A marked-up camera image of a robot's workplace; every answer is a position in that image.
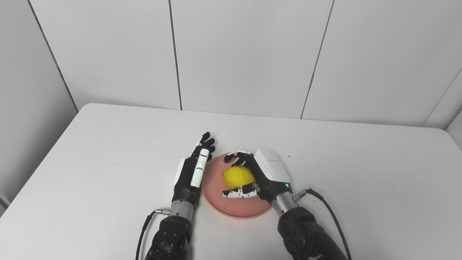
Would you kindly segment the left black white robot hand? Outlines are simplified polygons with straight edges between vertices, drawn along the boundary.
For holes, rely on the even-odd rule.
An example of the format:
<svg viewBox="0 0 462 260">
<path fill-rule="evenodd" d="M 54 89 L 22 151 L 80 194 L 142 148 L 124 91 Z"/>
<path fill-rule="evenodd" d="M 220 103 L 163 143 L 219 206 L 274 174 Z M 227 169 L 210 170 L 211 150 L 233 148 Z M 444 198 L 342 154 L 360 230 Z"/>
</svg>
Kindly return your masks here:
<svg viewBox="0 0 462 260">
<path fill-rule="evenodd" d="M 195 208 L 201 197 L 201 182 L 205 166 L 213 158 L 215 139 L 204 133 L 192 154 L 180 164 L 180 174 L 174 186 L 172 202 L 182 200 Z"/>
</svg>

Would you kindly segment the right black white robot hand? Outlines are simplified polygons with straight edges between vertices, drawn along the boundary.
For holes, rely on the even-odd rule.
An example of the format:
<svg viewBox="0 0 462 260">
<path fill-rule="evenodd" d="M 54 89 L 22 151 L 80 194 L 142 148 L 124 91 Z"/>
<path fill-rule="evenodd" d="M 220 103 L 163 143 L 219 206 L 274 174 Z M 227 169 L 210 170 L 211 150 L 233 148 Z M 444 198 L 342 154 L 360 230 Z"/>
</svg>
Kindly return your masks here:
<svg viewBox="0 0 462 260">
<path fill-rule="evenodd" d="M 272 205 L 284 203 L 292 192 L 291 179 L 279 156 L 269 150 L 254 153 L 236 150 L 224 157 L 224 162 L 232 166 L 244 166 L 251 172 L 254 181 L 222 192 L 227 199 L 251 199 L 259 197 Z"/>
</svg>

